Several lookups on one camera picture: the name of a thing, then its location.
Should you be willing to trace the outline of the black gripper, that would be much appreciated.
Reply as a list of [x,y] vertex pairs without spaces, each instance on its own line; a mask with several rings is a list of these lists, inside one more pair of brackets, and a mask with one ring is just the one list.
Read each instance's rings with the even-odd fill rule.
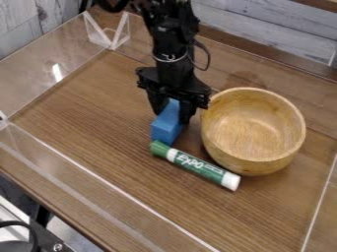
[[165,109],[169,98],[181,100],[179,120],[183,125],[190,123],[198,108],[207,108],[211,96],[211,88],[195,75],[181,78],[175,74],[158,74],[155,67],[139,67],[135,69],[138,86],[146,90],[151,109],[158,115]]

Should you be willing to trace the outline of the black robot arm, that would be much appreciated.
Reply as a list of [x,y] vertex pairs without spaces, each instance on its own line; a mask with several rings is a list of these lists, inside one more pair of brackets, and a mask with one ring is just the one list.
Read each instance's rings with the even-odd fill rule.
[[179,123],[189,124],[197,109],[207,109],[211,88],[199,80],[195,69],[195,47],[211,57],[206,46],[195,39],[201,20],[195,16],[191,0],[138,0],[134,8],[143,17],[153,38],[154,67],[135,69],[138,86],[146,90],[155,114],[170,99],[179,101]]

